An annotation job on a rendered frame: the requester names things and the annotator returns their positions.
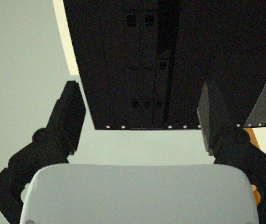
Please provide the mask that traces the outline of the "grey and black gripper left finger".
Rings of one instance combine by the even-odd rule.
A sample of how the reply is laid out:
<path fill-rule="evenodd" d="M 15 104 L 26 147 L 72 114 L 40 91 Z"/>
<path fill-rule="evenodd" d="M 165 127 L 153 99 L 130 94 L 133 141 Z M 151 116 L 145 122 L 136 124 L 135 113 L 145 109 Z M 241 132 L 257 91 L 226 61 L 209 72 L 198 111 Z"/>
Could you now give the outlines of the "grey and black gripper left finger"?
<path fill-rule="evenodd" d="M 74 156 L 85 115 L 79 83 L 67 81 L 46 128 L 38 129 L 32 142 L 15 153 L 0 172 L 0 211 L 10 224 L 20 224 L 21 193 L 35 173 L 50 165 L 69 163 L 67 157 Z"/>

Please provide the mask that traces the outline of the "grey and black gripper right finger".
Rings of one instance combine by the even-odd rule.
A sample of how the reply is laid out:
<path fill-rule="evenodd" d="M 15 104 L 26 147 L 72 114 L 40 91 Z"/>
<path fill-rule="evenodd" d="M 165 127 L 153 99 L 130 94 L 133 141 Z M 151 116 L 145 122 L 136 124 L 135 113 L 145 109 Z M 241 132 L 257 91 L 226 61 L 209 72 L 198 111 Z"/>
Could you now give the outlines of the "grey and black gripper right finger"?
<path fill-rule="evenodd" d="M 260 194 L 259 224 L 266 224 L 266 153 L 250 142 L 246 130 L 236 127 L 215 80 L 204 82 L 197 114 L 205 150 L 216 158 L 213 164 L 232 166 L 246 174 Z"/>

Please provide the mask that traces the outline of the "black equipment rack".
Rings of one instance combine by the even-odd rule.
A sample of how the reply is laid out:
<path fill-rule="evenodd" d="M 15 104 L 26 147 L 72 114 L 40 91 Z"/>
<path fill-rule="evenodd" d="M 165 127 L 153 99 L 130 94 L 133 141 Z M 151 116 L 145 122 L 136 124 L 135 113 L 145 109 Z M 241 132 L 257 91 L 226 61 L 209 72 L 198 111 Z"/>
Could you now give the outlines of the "black equipment rack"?
<path fill-rule="evenodd" d="M 266 0 L 141 0 L 141 41 L 140 0 L 63 4 L 95 130 L 201 130 L 207 80 L 266 127 Z"/>

